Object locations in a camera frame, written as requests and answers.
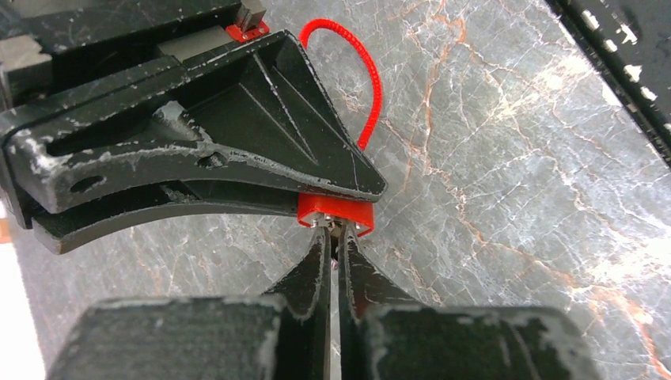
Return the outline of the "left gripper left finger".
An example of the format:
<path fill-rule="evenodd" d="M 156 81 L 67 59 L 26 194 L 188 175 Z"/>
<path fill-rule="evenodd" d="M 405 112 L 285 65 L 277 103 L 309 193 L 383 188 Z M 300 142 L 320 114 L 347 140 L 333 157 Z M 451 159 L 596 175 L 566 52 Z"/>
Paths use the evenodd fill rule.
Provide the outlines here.
<path fill-rule="evenodd" d="M 71 329 L 49 379 L 326 379 L 331 238 L 257 296 L 111 298 Z"/>

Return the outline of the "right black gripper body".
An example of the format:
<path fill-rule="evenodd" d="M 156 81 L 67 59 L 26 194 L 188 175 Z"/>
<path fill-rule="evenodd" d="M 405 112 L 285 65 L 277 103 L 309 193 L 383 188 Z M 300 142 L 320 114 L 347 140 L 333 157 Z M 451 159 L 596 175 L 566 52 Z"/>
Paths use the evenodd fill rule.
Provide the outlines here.
<path fill-rule="evenodd" d="M 3 1 L 1 103 L 22 105 L 150 60 L 168 40 L 262 24 L 260 1 Z"/>

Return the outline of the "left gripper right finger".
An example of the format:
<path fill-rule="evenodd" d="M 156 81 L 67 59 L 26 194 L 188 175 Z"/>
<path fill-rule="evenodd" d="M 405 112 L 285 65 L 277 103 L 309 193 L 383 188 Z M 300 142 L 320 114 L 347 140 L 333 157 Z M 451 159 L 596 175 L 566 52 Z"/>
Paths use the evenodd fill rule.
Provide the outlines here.
<path fill-rule="evenodd" d="M 597 379 L 572 320 L 543 306 L 428 306 L 339 233 L 345 379 Z"/>

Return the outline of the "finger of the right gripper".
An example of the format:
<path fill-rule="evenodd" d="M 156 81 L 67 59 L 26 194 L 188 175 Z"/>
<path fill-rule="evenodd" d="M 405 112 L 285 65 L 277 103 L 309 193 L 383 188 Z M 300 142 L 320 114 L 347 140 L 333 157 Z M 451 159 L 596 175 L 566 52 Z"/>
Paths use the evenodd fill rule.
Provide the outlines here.
<path fill-rule="evenodd" d="M 286 31 L 139 64 L 3 112 L 1 129 L 16 187 L 52 214 L 172 181 L 372 202 L 387 186 Z"/>
<path fill-rule="evenodd" d="M 209 214 L 295 217 L 297 210 L 296 192 L 225 181 L 171 181 L 117 192 L 58 214 L 39 211 L 32 218 L 32 230 L 41 244 L 60 255 L 162 219 Z"/>

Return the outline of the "brass padlock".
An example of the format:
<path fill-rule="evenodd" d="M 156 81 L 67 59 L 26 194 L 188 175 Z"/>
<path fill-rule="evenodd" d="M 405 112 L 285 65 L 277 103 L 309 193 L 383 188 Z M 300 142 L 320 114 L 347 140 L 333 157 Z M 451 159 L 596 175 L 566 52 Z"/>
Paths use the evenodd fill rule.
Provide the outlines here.
<path fill-rule="evenodd" d="M 358 251 L 358 223 L 343 218 L 324 217 L 315 220 L 313 227 L 310 252 L 316 252 L 320 269 L 337 269 L 340 253 L 350 257 Z"/>

